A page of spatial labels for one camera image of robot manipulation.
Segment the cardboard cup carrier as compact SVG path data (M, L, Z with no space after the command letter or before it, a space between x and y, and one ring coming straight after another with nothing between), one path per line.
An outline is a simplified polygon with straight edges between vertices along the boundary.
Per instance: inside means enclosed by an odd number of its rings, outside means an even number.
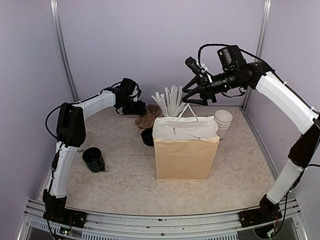
M156 104L149 104L146 106L146 114L139 116L134 124L139 129L150 129L153 127L156 118L162 113L161 108Z

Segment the brown paper bag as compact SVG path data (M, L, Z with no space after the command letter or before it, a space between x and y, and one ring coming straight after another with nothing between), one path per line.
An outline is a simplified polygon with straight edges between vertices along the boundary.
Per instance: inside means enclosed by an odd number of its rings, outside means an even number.
M213 115L158 117L153 125L156 179L206 181L220 138Z

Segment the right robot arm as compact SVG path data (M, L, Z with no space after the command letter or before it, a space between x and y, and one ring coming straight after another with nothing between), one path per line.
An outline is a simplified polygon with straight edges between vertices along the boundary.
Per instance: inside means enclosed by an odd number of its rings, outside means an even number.
M299 183L320 145L320 113L292 90L266 61L256 57L255 61L247 62L244 55L250 53L237 45L218 44L220 49L217 55L222 73L210 73L201 63L201 53L206 47L210 47L210 44L202 45L196 58L190 56L185 60L194 77L182 89L185 93L182 98L184 103L206 106L208 101L217 101L217 94L225 95L236 88L250 88L273 103L299 132L286 163L258 207L239 213L244 226L280 219L281 200Z

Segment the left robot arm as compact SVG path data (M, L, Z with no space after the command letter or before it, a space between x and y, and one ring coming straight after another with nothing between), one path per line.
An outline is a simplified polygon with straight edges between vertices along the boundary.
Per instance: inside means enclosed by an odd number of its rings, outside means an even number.
M59 115L56 133L52 135L56 139L56 150L49 182L42 196L44 219L63 223L70 218L70 211L65 207L67 179L73 157L86 140L86 119L111 107L121 110L121 115L143 116L147 109L145 102L139 100L141 93L134 80L124 78L84 100L65 102L56 107Z

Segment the bundle of wrapped white straws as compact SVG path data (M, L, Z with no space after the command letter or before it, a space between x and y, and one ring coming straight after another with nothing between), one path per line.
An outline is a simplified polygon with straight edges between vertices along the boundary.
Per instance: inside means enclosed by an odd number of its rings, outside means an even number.
M190 106L182 101L183 87L172 85L169 89L164 88L164 93L156 92L152 99L160 107L162 113L169 114L171 117L178 117Z

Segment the stack of black lids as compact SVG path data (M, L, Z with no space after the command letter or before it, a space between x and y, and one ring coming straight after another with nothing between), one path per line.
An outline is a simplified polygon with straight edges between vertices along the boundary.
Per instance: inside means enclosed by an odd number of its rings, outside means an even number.
M153 140L153 129L152 128L147 128L144 129L141 134L141 139L143 143L149 147L154 146L154 140Z

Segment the stack of white paper cups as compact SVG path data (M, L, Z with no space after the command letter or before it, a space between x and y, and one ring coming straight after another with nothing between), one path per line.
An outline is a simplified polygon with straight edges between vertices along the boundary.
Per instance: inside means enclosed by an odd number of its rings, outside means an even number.
M218 125L217 135L219 140L222 141L230 128L230 125L233 120L233 115L226 110L217 110L214 114L214 120Z

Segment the right aluminium post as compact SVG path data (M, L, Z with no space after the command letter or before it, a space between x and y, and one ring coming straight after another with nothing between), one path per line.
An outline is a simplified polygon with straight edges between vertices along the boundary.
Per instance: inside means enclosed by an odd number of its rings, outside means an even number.
M268 24L269 24L269 19L270 19L270 13L271 13L271 5L272 1L271 0L265 0L264 5L263 5L263 12L262 12L262 20L260 24L260 31L259 31L259 36L258 36L258 42L257 42L257 47L255 51L255 55L257 57L261 57L263 50L264 50L264 44L265 44L265 39L267 35L267 29L268 29ZM251 98L253 90L249 88L247 90L247 93L245 94L245 98L242 103L242 109L246 110L249 101Z

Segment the aluminium post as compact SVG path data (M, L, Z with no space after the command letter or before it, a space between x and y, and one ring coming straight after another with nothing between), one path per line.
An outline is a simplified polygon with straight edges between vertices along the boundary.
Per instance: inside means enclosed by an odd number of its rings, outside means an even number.
M59 48L59 52L62 60L62 65L66 75L67 84L68 84L73 101L78 101L79 94L73 79L73 75L72 75L72 71L71 71L71 67L68 59L67 49L64 41L62 22L61 22L60 11L59 11L59 3L57 0L50 0L49 3L50 3L53 24L54 24L55 32L57 36L57 43L58 43L58 48Z
M264 44L265 44L265 39L267 35L267 29L268 29L268 24L269 24L269 19L270 19L270 13L271 13L271 5L272 1L271 0L265 0L264 5L263 5L263 12L262 12L262 20L260 24L260 31L259 31L259 36L258 36L258 42L257 42L257 47L255 51L255 55L257 57L261 57L263 50L264 50ZM246 110L249 101L251 98L253 90L249 88L247 90L247 93L245 94L245 98L242 103L242 109Z

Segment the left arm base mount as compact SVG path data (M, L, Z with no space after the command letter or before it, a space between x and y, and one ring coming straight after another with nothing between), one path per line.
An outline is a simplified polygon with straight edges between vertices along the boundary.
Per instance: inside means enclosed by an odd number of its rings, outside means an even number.
M61 211L48 209L45 210L43 218L54 223L83 229L86 223L87 213L68 208L64 208Z

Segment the left aluminium post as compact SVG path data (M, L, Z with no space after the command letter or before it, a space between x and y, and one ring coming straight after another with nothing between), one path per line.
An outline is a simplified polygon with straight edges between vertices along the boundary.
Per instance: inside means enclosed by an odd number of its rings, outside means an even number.
M57 36L57 43L58 43L58 48L59 48L59 52L62 60L62 65L66 75L67 84L68 84L73 101L78 101L79 94L73 79L73 75L72 75L72 71L71 71L71 67L68 59L67 49L64 41L62 22L61 22L60 11L59 11L59 3L57 0L50 0L49 3L50 3L53 24L54 24L55 32Z

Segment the aluminium front rail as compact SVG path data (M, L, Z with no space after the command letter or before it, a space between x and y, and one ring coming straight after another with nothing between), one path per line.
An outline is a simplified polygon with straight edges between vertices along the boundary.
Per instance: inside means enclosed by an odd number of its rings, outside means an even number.
M285 218L243 225L255 207L209 214L143 216L86 211L67 224L47 222L45 205L30 199L22 216L18 240L307 240L299 205L280 203Z

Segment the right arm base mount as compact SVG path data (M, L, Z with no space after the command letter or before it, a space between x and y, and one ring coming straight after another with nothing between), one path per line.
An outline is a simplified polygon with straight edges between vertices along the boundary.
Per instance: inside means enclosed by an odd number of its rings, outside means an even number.
M278 205L262 205L254 209L245 209L238 214L242 228L260 225L282 218Z

